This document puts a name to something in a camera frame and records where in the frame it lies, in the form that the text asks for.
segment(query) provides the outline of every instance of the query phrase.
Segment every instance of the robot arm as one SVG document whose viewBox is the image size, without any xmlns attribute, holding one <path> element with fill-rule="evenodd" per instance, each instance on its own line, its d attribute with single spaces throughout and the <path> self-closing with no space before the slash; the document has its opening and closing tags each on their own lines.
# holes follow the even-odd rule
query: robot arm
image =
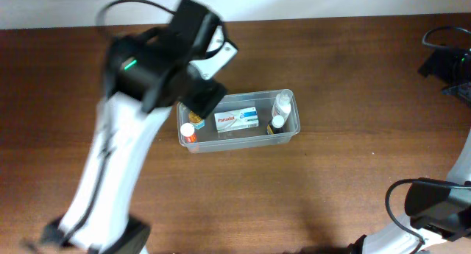
<svg viewBox="0 0 471 254">
<path fill-rule="evenodd" d="M 471 133 L 444 184 L 469 184 L 470 163 Z M 406 198 L 406 213 L 401 214 L 397 221 L 421 235 L 425 244 L 420 246 L 416 236 L 400 229 L 392 222 L 373 235 L 362 236 L 355 244 L 350 245 L 350 253 L 409 254 L 435 244 L 455 241 L 462 236 L 470 237 L 470 188 L 439 188 L 413 184 Z"/>
<path fill-rule="evenodd" d="M 219 17 L 191 0 L 182 0 L 165 29 L 115 38 L 104 70 L 107 97 L 98 105 L 79 188 L 41 241 L 97 254 L 146 254 L 150 227 L 129 215 L 146 154 L 176 101 L 202 118 L 211 113 L 226 94 L 212 77 L 236 53 Z"/>
</svg>

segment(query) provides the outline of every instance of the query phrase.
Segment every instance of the white bottle cap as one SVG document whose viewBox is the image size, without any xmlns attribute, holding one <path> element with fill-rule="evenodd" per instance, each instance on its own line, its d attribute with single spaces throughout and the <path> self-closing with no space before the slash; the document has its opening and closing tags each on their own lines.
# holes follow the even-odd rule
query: white bottle cap
<svg viewBox="0 0 471 254">
<path fill-rule="evenodd" d="M 285 119 L 281 115 L 276 115 L 272 119 L 273 127 L 280 129 L 285 124 Z"/>
<path fill-rule="evenodd" d="M 194 126 L 191 123 L 185 123 L 180 127 L 180 133 L 185 137 L 191 137 L 194 134 Z"/>
<path fill-rule="evenodd" d="M 281 91 L 280 104 L 288 105 L 291 102 L 292 98 L 293 98 L 293 92 L 291 92 L 289 89 L 284 89 L 283 91 Z"/>
</svg>

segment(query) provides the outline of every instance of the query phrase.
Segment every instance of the plastic storage box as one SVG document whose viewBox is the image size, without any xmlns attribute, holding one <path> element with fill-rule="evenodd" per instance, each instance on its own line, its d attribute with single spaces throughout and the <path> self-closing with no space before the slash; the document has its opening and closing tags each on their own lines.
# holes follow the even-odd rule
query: plastic storage box
<svg viewBox="0 0 471 254">
<path fill-rule="evenodd" d="M 206 118 L 205 126 L 196 130 L 196 143 L 186 143 L 180 133 L 182 124 L 189 122 L 188 113 L 190 110 L 179 103 L 177 106 L 178 138 L 180 143 L 187 147 L 192 153 L 217 152 L 231 149 L 248 147 L 262 147 L 271 144 L 285 144 L 291 140 L 301 130 L 300 118 L 297 112 L 296 99 L 291 100 L 291 113 L 283 129 L 285 133 L 267 135 L 266 126 L 272 119 L 272 108 L 275 97 L 281 93 L 279 91 L 262 91 L 245 94 L 234 94 L 225 96 L 216 106 L 214 111 Z M 231 132 L 218 133 L 214 113 L 221 113 L 230 110 L 240 110 L 246 107 L 256 107 L 258 113 L 258 127 L 235 130 Z"/>
</svg>

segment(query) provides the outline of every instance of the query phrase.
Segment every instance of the brown wooden surface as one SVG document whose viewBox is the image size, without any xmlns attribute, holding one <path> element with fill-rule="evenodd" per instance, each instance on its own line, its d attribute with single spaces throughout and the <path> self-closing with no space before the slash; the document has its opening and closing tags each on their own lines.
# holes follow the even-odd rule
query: brown wooden surface
<svg viewBox="0 0 471 254">
<path fill-rule="evenodd" d="M 290 88 L 301 133 L 286 145 L 192 155 L 176 114 L 151 147 L 132 212 L 151 253 L 281 253 L 346 246 L 390 220 L 384 194 L 444 179 L 471 110 L 418 67 L 428 29 L 471 15 L 230 23 L 240 53 L 217 78 L 231 93 Z M 146 27 L 123 27 L 140 30 Z M 93 28 L 0 31 L 0 253 L 63 214 L 91 143 L 106 43 Z M 393 196 L 403 206 L 406 188 Z M 471 241 L 431 248 L 468 253 Z"/>
</svg>

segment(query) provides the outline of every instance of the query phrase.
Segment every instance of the white wall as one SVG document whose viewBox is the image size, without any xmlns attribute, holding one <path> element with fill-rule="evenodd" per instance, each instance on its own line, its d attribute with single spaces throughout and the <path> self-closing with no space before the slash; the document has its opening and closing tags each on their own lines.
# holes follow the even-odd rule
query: white wall
<svg viewBox="0 0 471 254">
<path fill-rule="evenodd" d="M 0 0 L 0 28 L 90 26 L 112 0 Z M 153 0 L 175 8 L 178 0 Z M 226 21 L 471 12 L 471 0 L 198 0 Z M 110 12 L 109 24 L 153 24 L 167 17 L 141 4 Z"/>
</svg>

